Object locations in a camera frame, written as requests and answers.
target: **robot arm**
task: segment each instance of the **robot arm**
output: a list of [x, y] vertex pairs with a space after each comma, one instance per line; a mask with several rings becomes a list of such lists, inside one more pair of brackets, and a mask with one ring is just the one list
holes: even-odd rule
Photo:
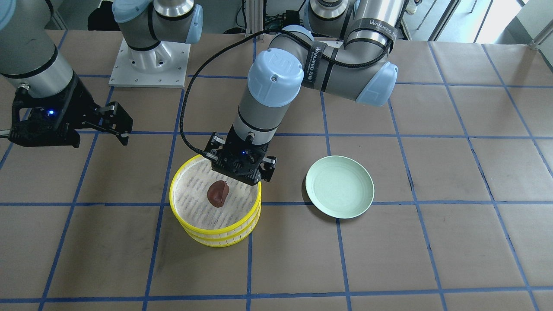
[[[358, 103], [383, 106], [398, 68], [387, 61], [403, 0], [310, 0], [304, 20], [318, 33], [344, 38], [334, 48], [300, 26], [273, 39], [248, 73], [248, 86], [226, 140], [213, 133], [205, 148], [212, 169], [253, 185], [270, 181], [275, 157], [265, 157], [290, 103], [303, 85]], [[300, 44], [301, 39], [307, 46]]]
[[203, 8], [194, 0], [117, 0], [112, 10], [137, 72], [156, 74], [172, 67], [173, 53], [180, 52], [164, 42], [193, 44], [202, 34]]
[[[94, 103], [79, 77], [44, 31], [53, 12], [50, 0], [0, 2], [0, 74], [17, 88], [12, 126], [3, 132], [24, 147], [73, 146], [76, 129], [115, 134], [126, 145], [133, 120], [117, 102]], [[26, 120], [20, 110], [31, 108]]]

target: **black cable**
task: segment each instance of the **black cable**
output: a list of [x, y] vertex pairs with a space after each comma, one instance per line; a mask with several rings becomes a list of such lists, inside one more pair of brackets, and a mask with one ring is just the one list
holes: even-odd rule
[[[399, 18], [398, 18], [398, 22], [396, 23], [395, 27], [397, 28], [399, 26], [399, 24], [401, 23], [401, 19], [403, 17], [403, 13], [405, 11], [405, 8], [407, 7], [407, 2], [408, 0], [405, 0], [404, 1], [404, 4], [403, 4], [403, 9], [401, 10], [401, 13], [399, 14]], [[279, 32], [279, 33], [282, 33], [282, 34], [285, 34], [287, 36], [289, 36], [292, 40], [294, 40], [295, 42], [297, 42], [299, 45], [303, 46], [305, 49], [309, 50], [311, 48], [311, 45], [304, 41], [303, 39], [301, 39], [300, 37], [298, 37], [297, 35], [295, 35], [294, 33], [292, 32], [289, 32], [287, 30], [282, 30], [282, 29], [279, 29], [279, 30], [271, 30], [271, 29], [265, 29], [265, 30], [261, 30], [261, 31], [258, 31], [254, 34], [251, 34], [247, 37], [245, 37], [244, 39], [236, 42], [236, 43], [233, 43], [229, 46], [227, 46], [226, 48], [220, 50], [219, 52], [215, 53], [215, 55], [211, 56], [208, 60], [206, 60], [199, 68], [198, 70], [196, 70], [196, 72], [193, 74], [192, 78], [190, 79], [190, 82], [188, 83], [188, 87], [186, 88], [186, 93], [184, 94], [184, 98], [182, 100], [182, 109], [180, 111], [180, 116], [179, 116], [179, 131], [180, 131], [180, 136], [182, 138], [182, 141], [184, 141], [184, 143], [192, 150], [194, 151], [195, 153], [197, 154], [200, 154], [202, 156], [206, 156], [207, 152], [203, 151], [203, 150], [200, 150], [196, 147], [194, 147], [189, 141], [188, 139], [186, 139], [186, 136], [184, 134], [184, 111], [186, 109], [186, 104], [188, 102], [188, 96], [190, 94], [190, 91], [192, 90], [192, 85], [194, 83], [194, 81], [196, 80], [196, 78], [198, 77], [198, 75], [200, 74], [200, 72], [209, 64], [211, 63], [214, 59], [216, 59], [217, 57], [219, 57], [221, 54], [225, 53], [226, 51], [230, 50], [230, 49], [233, 49], [243, 43], [246, 43], [250, 40], [252, 40], [253, 38], [259, 36], [259, 35], [262, 35], [262, 34], [269, 34], [269, 33], [273, 33], [273, 32]], [[389, 40], [388, 43], [386, 44], [386, 47], [385, 49], [382, 51], [382, 53], [377, 56], [375, 59], [373, 60], [370, 60], [370, 61], [367, 61], [365, 63], [360, 63], [360, 64], [347, 64], [347, 63], [342, 63], [341, 61], [337, 61], [337, 60], [333, 60], [331, 59], [330, 57], [326, 56], [325, 54], [323, 54], [322, 58], [325, 59], [326, 61], [328, 61], [329, 63], [331, 64], [334, 64], [334, 65], [337, 65], [337, 66], [341, 66], [341, 67], [346, 67], [346, 68], [364, 68], [364, 67], [368, 67], [368, 66], [371, 66], [375, 63], [377, 63], [380, 59], [382, 59], [386, 53], [388, 53], [388, 50], [390, 48], [392, 44], [392, 41]]]
[[236, 22], [236, 25], [242, 28], [246, 28], [246, 19], [244, 18], [244, 26], [238, 24], [238, 15], [240, 14], [240, 11], [244, 9], [244, 1], [242, 1], [242, 5], [238, 8], [238, 11], [236, 11], [236, 16], [234, 17], [234, 21]]
[[246, 0], [242, 0], [242, 16], [244, 17], [244, 29], [248, 29], [246, 22]]
[[301, 11], [301, 8], [302, 8], [302, 7], [304, 7], [304, 4], [305, 4], [306, 1], [307, 1], [307, 0], [304, 0], [304, 1], [301, 3], [301, 6], [300, 6], [300, 8], [298, 9], [298, 12]]

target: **light blue joint cap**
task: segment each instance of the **light blue joint cap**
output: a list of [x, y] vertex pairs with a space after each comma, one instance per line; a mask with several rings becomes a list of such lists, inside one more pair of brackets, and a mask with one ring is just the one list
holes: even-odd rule
[[377, 107], [383, 106], [390, 98], [397, 79], [398, 67], [389, 61], [386, 62], [355, 101]]
[[126, 23], [139, 16], [150, 4], [150, 0], [115, 0], [111, 7], [117, 23]]
[[311, 32], [309, 30], [307, 30], [305, 27], [302, 27], [302, 26], [299, 26], [299, 25], [288, 25], [288, 26], [284, 27], [282, 30], [287, 30], [287, 31], [293, 32], [293, 33], [305, 34], [306, 36], [309, 37], [309, 39], [311, 39], [311, 41], [315, 41], [315, 38], [313, 38], [313, 35], [311, 34]]
[[0, 30], [12, 20], [13, 12], [15, 12], [15, 0], [0, 1]]
[[249, 69], [248, 89], [262, 105], [282, 107], [296, 98], [303, 78], [303, 67], [295, 56], [271, 48], [259, 53]]
[[353, 14], [357, 14], [357, 10], [359, 9], [359, 2], [361, 2], [361, 0], [355, 1], [355, 4], [353, 5]]
[[194, 9], [194, 15], [192, 15], [192, 22], [190, 23], [190, 29], [188, 30], [188, 36], [184, 43], [198, 43], [202, 37], [202, 28], [204, 27], [204, 8], [201, 5], [196, 4]]
[[311, 25], [309, 24], [309, 7], [306, 7], [304, 10], [304, 27], [310, 32], [313, 31], [313, 29], [311, 29]]

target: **light green plate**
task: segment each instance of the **light green plate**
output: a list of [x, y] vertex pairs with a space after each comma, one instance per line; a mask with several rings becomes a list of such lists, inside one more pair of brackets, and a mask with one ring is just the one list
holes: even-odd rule
[[336, 218], [361, 215], [374, 198], [374, 184], [367, 170], [341, 155], [315, 162], [307, 172], [305, 188], [318, 209]]

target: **brown food item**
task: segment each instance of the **brown food item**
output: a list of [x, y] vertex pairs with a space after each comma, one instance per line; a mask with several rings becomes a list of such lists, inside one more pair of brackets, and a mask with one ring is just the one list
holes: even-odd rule
[[220, 208], [225, 204], [230, 188], [223, 180], [214, 182], [207, 190], [207, 199], [211, 205]]

